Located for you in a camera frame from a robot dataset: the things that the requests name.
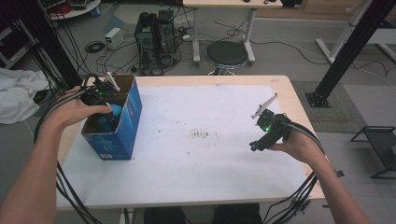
cardboard box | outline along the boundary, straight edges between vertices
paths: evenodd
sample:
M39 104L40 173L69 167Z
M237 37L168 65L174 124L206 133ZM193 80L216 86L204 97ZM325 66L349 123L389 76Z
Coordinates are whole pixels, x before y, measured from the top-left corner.
M113 75L120 91L105 98L122 106L119 125L114 133L100 133L96 119L87 118L81 134L104 161L130 160L134 149L142 102L133 75Z

towel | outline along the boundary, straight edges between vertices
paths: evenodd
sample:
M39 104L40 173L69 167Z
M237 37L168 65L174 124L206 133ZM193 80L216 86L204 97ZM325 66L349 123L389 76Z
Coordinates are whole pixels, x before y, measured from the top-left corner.
M35 93L48 87L44 74L0 68L0 123L12 124L31 117L39 108Z

chair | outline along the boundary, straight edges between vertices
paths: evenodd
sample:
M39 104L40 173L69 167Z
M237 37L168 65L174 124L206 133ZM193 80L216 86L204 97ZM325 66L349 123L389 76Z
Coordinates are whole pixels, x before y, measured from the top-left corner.
M248 52L241 44L231 41L218 41L209 45L205 50L206 59L217 67L209 75L232 75L234 73L227 71L245 65L248 61Z

black chair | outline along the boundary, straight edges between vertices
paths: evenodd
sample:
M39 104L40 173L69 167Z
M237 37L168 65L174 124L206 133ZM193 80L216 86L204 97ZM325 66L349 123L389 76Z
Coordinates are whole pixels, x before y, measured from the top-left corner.
M233 75L227 71L229 69L239 68L248 61L248 52L242 44L231 41L218 41L206 48L206 59L217 67L209 75Z

black pole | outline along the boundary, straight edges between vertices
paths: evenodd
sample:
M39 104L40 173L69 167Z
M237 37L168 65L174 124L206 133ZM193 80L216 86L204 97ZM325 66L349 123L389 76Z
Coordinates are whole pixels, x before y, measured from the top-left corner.
M311 107L323 107L326 104L327 98L335 85L340 81L348 67L356 59L395 4L396 0L373 0L315 91L306 93L306 98Z

